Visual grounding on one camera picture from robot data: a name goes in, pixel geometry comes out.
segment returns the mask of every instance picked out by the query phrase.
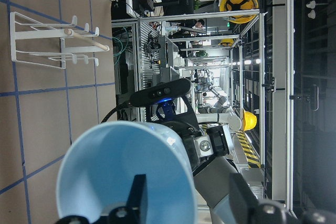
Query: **black and yellow hazard stripe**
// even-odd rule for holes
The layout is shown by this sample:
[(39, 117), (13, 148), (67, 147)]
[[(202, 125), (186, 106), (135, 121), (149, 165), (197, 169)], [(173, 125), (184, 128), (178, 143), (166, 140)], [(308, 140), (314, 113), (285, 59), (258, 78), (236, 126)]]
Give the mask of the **black and yellow hazard stripe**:
[(248, 167), (260, 168), (259, 157), (255, 153), (251, 143), (247, 140), (245, 133), (243, 131), (237, 131), (236, 134), (246, 156)]

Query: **workstation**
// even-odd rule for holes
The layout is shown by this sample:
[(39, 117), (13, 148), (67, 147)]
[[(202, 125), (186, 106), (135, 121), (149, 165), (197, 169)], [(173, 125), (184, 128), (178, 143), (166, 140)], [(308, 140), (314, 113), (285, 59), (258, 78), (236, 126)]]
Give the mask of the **workstation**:
[[(64, 91), (70, 144), (0, 188), (1, 204), (8, 207), (1, 196), (23, 183), (23, 223), (39, 223), (30, 213), (30, 207), (37, 210), (27, 199), (36, 196), (27, 185), (58, 163), (49, 189), (56, 191), (53, 218), (43, 218), (49, 223), (334, 222), (334, 189), (325, 191), (312, 178), (318, 174), (329, 187), (336, 182), (333, 172), (322, 174), (322, 160), (334, 160), (334, 145), (324, 140), (333, 127), (320, 122), (332, 121), (325, 107), (334, 94), (335, 66), (330, 35), (323, 35), (332, 31), (329, 2), (105, 0), (104, 22), (96, 28), (94, 1), (90, 24), (77, 16), (48, 22), (29, 10), (7, 11), (13, 66), (65, 72), (65, 87), (50, 92)], [(27, 39), (53, 39), (59, 49), (54, 42), (54, 50), (37, 51)], [(318, 41), (316, 48), (309, 41)], [(320, 69), (312, 67), (308, 48)], [(67, 74), (87, 66), (94, 70), (93, 83), (68, 83)], [(100, 76), (106, 78), (97, 82)], [(112, 95), (102, 92), (107, 87)], [(68, 98), (89, 88), (97, 99), (90, 123), (92, 115), (78, 113), (88, 107), (81, 101), (86, 95)], [(44, 92), (38, 90), (43, 86), (1, 96), (18, 102)], [(73, 129), (81, 117), (85, 126)], [(314, 151), (317, 134), (323, 141)]]

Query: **white drying rack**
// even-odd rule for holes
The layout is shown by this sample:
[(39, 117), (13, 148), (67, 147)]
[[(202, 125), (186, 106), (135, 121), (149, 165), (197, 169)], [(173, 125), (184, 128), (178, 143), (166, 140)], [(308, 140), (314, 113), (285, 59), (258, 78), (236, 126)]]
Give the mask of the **white drying rack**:
[[(20, 23), (16, 20), (16, 17), (20, 17), (20, 19), (28, 21), (28, 23)], [(20, 26), (30, 27), (32, 30), (30, 31), (16, 31), (16, 24)], [(11, 43), (11, 55), (12, 61), (14, 62), (22, 62), (28, 64), (34, 64), (39, 66), (46, 66), (51, 68), (66, 68), (66, 61), (72, 61), (72, 63), (77, 64), (78, 60), (83, 60), (86, 64), (89, 63), (89, 60), (93, 60), (96, 66), (99, 65), (98, 58), (95, 57), (88, 57), (85, 52), (102, 52), (102, 51), (109, 51), (110, 48), (106, 45), (98, 43), (91, 39), (91, 37), (99, 36), (99, 28), (96, 27), (94, 34), (89, 33), (89, 24), (85, 24), (84, 30), (73, 30), (69, 27), (77, 26), (77, 17), (72, 17), (71, 24), (43, 24), (39, 21), (36, 21), (32, 18), (29, 18), (25, 15), (22, 15), (18, 12), (11, 13), (11, 21), (10, 21), (10, 43)], [(61, 52), (31, 52), (31, 51), (21, 51), (16, 50), (16, 41), (21, 39), (41, 39), (41, 38), (59, 38), (60, 39), (60, 47)], [(86, 47), (66, 47), (65, 40), (68, 38), (77, 38), (81, 41), (85, 41), (90, 46)], [(23, 53), (31, 56), (44, 56), (47, 57), (49, 60), (53, 61), (60, 61), (60, 67), (25, 61), (25, 60), (18, 60), (16, 57), (16, 53)]]

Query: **helmet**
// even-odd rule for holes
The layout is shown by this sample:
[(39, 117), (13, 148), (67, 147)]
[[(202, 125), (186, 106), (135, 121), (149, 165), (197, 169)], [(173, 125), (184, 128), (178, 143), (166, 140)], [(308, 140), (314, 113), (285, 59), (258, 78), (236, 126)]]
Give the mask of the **helmet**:
[(220, 46), (223, 47), (230, 47), (232, 46), (234, 40), (233, 39), (222, 39), (219, 43)]
[(257, 117), (244, 110), (243, 131), (252, 130), (257, 125)]
[[(227, 10), (250, 10), (257, 9), (257, 0), (221, 0), (219, 11), (225, 12)], [(255, 15), (233, 16), (229, 19), (230, 22), (243, 24), (251, 21)]]

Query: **tiled surface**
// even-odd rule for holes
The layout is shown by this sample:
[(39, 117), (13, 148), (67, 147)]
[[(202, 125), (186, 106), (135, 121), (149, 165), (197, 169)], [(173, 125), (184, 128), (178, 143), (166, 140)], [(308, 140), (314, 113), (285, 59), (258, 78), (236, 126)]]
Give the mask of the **tiled surface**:
[[(0, 3), (0, 27), (9, 31), (7, 19), (7, 5)], [(10, 53), (9, 33), (0, 36), (0, 92), (14, 91), (13, 68)]]
[(15, 97), (0, 97), (0, 188), (22, 178)]
[(70, 146), (66, 92), (20, 95), (20, 107), (29, 174), (63, 155)]
[[(54, 223), (55, 183), (60, 162), (73, 141), (115, 106), (113, 60), (95, 53), (100, 66), (79, 61), (67, 70), (12, 63), (8, 13), (17, 11), (43, 23), (78, 17), (99, 26), (100, 42), (111, 45), (108, 0), (0, 0), (0, 222)], [(68, 46), (80, 46), (75, 40)], [(58, 39), (17, 42), (23, 51), (59, 52)]]
[(98, 124), (95, 88), (69, 90), (71, 139), (74, 142), (83, 132)]
[(58, 161), (28, 179), (32, 223), (52, 224), (58, 220), (55, 190), (60, 164)]
[(1, 194), (0, 218), (1, 223), (3, 224), (26, 224), (28, 222), (25, 188), (23, 183), (20, 183)]

